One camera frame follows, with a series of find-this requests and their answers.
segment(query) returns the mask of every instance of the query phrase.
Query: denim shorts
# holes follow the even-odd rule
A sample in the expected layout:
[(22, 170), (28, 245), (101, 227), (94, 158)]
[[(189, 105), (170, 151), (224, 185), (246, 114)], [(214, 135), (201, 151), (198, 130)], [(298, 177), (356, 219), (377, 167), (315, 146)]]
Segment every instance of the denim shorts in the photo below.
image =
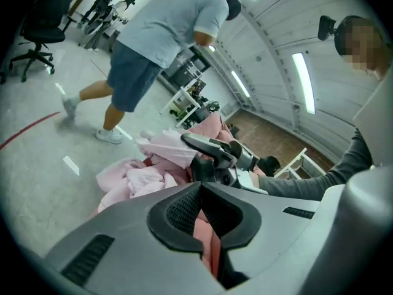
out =
[(160, 66), (116, 41), (107, 80), (114, 89), (112, 104), (119, 111), (133, 112), (161, 71)]

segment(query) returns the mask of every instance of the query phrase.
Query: table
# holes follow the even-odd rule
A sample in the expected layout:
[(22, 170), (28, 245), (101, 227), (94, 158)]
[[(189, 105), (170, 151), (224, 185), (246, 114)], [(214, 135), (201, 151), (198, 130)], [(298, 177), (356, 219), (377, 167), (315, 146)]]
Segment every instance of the table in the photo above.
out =
[(201, 108), (201, 105), (198, 104), (198, 102), (196, 100), (194, 100), (192, 98), (192, 96), (184, 89), (184, 88), (180, 88), (179, 91), (177, 91), (177, 93), (172, 97), (172, 99), (168, 102), (168, 104), (165, 105), (165, 107), (160, 111), (160, 115), (162, 115), (162, 113), (164, 112), (164, 110), (166, 110), (167, 108), (169, 108), (169, 106), (176, 101), (180, 96), (184, 95), (190, 102), (191, 104), (194, 105), (194, 108), (187, 113), (187, 115), (185, 115), (176, 125), (176, 128), (179, 128), (181, 126), (181, 124), (183, 122), (185, 122), (198, 108)]

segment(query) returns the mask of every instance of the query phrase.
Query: light blue t-shirt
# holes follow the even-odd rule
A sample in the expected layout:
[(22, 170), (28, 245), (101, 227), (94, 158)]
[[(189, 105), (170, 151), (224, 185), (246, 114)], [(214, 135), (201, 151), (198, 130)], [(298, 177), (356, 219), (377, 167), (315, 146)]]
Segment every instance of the light blue t-shirt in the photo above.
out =
[(216, 38), (228, 13), (226, 0), (152, 0), (117, 40), (165, 69), (182, 48), (195, 44), (194, 31)]

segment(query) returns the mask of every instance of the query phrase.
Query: white rack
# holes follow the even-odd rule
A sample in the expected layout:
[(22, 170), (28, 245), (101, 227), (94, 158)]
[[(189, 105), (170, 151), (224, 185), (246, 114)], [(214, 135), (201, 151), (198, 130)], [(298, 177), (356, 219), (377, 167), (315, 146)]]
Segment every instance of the white rack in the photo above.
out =
[(304, 148), (287, 166), (276, 173), (274, 178), (280, 178), (287, 173), (290, 179), (301, 179), (302, 177), (297, 173), (299, 168), (302, 168), (311, 178), (324, 176), (326, 172), (306, 155), (306, 151), (307, 148)]

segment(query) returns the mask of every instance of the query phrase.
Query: pink fabric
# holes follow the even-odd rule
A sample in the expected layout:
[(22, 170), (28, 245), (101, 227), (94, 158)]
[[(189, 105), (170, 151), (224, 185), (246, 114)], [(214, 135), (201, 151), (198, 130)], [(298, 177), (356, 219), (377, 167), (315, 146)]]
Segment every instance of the pink fabric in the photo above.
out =
[[(189, 129), (190, 132), (224, 142), (234, 140), (218, 112), (210, 114), (202, 123)], [(197, 151), (187, 147), (180, 136), (185, 130), (168, 130), (161, 135), (142, 132), (137, 140), (139, 149), (148, 157), (145, 161), (130, 158), (119, 160), (97, 175), (100, 188), (106, 192), (92, 217), (112, 204), (133, 197), (149, 194), (188, 182), (187, 172)], [(254, 170), (264, 175), (259, 168)], [(201, 211), (195, 221), (193, 236), (204, 246), (203, 264), (216, 277), (219, 266), (220, 240)]]
[(99, 173), (98, 185), (107, 194), (98, 212), (117, 202), (186, 183), (184, 169), (190, 166), (197, 151), (181, 141), (184, 132), (168, 130), (150, 140), (137, 140), (141, 152), (150, 157), (149, 167), (140, 160), (123, 159)]

